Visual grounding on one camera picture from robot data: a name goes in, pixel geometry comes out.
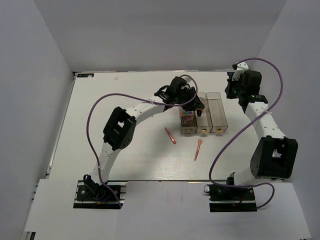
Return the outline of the pink blush palette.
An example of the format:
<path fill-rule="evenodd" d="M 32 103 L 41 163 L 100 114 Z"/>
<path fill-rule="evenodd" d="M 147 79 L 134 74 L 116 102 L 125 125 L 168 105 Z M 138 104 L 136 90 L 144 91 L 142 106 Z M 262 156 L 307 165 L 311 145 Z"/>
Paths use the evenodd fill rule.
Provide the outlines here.
<path fill-rule="evenodd" d="M 185 127 L 185 128 L 188 128 L 188 127 L 191 127 L 193 128 L 196 123 L 194 122 L 194 117 L 189 115 L 189 116 L 182 116 L 181 117 L 181 125 L 182 127 Z"/>

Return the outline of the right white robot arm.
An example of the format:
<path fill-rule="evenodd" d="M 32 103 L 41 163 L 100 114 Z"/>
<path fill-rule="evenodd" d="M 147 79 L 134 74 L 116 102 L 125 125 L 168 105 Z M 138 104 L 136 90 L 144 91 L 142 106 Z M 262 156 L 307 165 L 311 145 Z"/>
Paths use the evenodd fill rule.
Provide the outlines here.
<path fill-rule="evenodd" d="M 244 185 L 290 178 L 298 142 L 286 137 L 273 119 L 267 98 L 259 93 L 262 81 L 260 72 L 245 70 L 242 73 L 228 72 L 227 75 L 226 97 L 238 99 L 243 112 L 253 122 L 258 138 L 249 167 L 233 173 L 233 182 L 225 187 L 226 195 L 236 200 L 243 195 Z"/>

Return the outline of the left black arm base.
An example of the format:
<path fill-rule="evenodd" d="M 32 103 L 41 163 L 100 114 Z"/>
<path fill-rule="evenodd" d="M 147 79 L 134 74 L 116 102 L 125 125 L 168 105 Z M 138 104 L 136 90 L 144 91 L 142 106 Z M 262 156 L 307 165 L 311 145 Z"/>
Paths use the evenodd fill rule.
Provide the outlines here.
<path fill-rule="evenodd" d="M 125 181 L 111 181 L 107 185 L 114 194 L 104 185 L 98 183 L 94 186 L 91 177 L 84 175 L 83 180 L 77 182 L 73 208 L 74 209 L 96 209 L 96 210 L 120 210 L 126 197 Z"/>

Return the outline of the colourful glitter eyeshadow palette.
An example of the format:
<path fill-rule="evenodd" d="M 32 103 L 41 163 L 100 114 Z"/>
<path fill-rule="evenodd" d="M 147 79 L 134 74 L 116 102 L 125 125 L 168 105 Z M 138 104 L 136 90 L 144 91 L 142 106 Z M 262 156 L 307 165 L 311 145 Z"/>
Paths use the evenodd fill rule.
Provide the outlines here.
<path fill-rule="evenodd" d="M 183 111 L 181 113 L 181 116 L 186 119 L 186 121 L 191 121 L 194 116 L 195 116 L 195 112 L 194 111 Z"/>

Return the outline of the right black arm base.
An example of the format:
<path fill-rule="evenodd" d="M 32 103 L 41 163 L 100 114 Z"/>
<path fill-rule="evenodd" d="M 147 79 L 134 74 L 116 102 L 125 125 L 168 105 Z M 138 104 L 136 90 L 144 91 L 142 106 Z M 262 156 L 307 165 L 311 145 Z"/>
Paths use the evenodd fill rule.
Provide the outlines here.
<path fill-rule="evenodd" d="M 211 213 L 257 211 L 253 188 L 232 188 L 206 184 L 203 191 L 209 196 L 209 210 Z"/>

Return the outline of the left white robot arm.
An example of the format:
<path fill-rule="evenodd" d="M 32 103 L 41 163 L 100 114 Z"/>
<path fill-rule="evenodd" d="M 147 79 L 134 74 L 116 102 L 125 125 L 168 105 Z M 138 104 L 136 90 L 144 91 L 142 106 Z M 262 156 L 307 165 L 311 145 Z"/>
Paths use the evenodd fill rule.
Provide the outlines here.
<path fill-rule="evenodd" d="M 121 150 L 129 146 L 133 140 L 135 128 L 148 118 L 161 114 L 173 107 L 181 107 L 186 111 L 204 109 L 198 97 L 198 85 L 190 86 L 195 80 L 187 74 L 176 76 L 169 85 L 162 86 L 150 98 L 119 93 L 119 96 L 140 101 L 129 108 L 116 107 L 103 128 L 103 144 L 100 153 L 93 150 L 96 165 L 90 174 L 83 177 L 88 193 L 99 200 L 105 196 L 109 186 L 107 182 L 114 162 Z"/>

